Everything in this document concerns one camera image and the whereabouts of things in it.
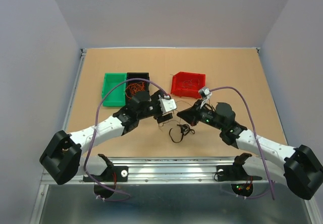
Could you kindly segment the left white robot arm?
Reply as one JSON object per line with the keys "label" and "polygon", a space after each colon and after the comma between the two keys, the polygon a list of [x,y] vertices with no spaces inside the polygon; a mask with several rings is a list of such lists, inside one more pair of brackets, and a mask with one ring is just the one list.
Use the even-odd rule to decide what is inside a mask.
{"label": "left white robot arm", "polygon": [[152,117],[158,123],[168,121],[176,108],[175,100],[164,96],[160,90],[153,95],[140,91],[100,123],[77,132],[56,132],[39,162],[59,185],[80,175],[94,175],[106,181],[113,170],[107,159],[104,156],[83,158],[82,155],[90,154],[95,146],[131,132],[142,119]]}

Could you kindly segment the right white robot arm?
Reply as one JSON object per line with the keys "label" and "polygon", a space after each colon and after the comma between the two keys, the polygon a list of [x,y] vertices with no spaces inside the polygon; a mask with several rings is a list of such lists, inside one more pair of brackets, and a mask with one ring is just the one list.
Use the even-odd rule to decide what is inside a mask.
{"label": "right white robot arm", "polygon": [[177,113],[191,126],[201,122],[220,131],[220,138],[229,146],[254,153],[232,166],[239,179],[247,175],[271,179],[286,185],[296,196],[310,200],[322,185],[322,164],[311,148],[287,146],[255,134],[235,120],[235,112],[227,103],[215,108],[201,100]]}

